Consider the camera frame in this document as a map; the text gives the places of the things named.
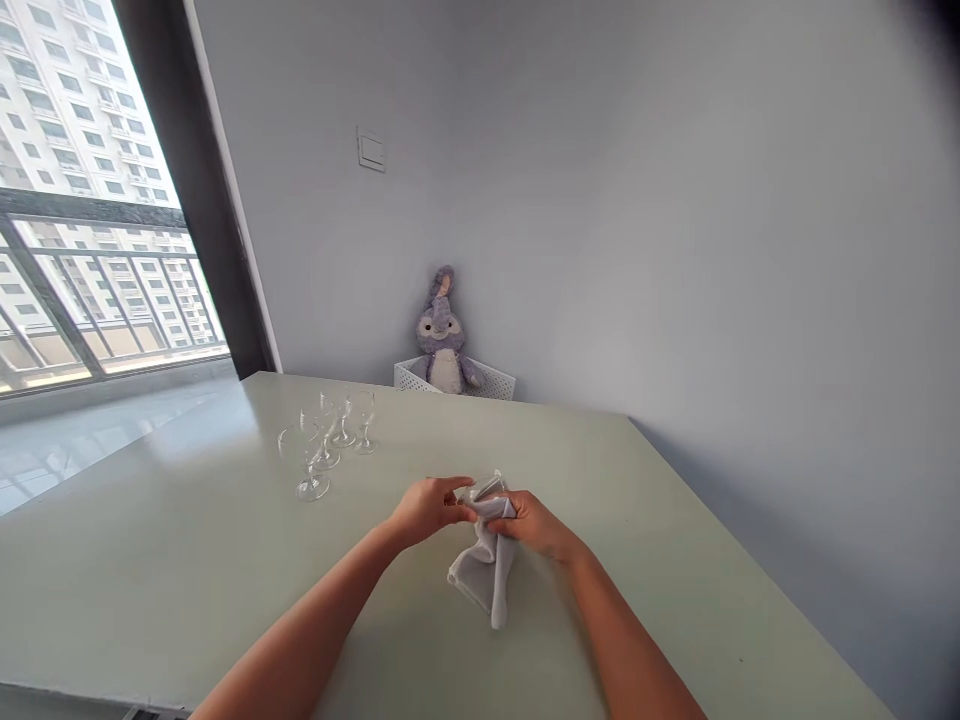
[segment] bunny ear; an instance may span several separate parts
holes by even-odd
[[[444,265],[437,270],[433,278],[433,284],[430,286],[430,293],[427,295],[427,302],[424,310],[433,305],[434,298],[449,297],[453,289],[453,268],[450,265]]]

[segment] tabletop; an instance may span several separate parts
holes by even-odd
[[[371,436],[296,498],[277,434],[376,392]],[[891,718],[622,415],[258,373],[0,518],[0,683],[192,709],[424,476],[529,489],[593,548],[707,716]],[[447,528],[387,570],[323,717],[604,716],[569,596],[518,553],[500,631],[446,580]]]

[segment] gray cloth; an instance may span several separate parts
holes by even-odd
[[[495,518],[515,518],[517,511],[507,498],[464,501],[477,513],[477,544],[460,553],[447,572],[447,581],[487,611],[490,625],[499,630],[507,623],[507,577],[517,541],[487,530]]]

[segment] plush toy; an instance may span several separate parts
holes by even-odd
[[[466,338],[460,320],[450,310],[453,268],[444,265],[433,279],[426,306],[417,322],[417,344],[426,353],[410,372],[445,393],[463,392],[466,382],[483,387],[484,377],[470,359],[460,354]]]

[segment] white wall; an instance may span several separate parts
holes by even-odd
[[[284,371],[391,382],[442,236],[448,4],[195,5]],[[358,124],[385,137],[385,175],[358,165]]]
[[[933,718],[960,660],[958,124],[891,5],[471,3],[447,257],[469,351],[523,399],[628,413]]]

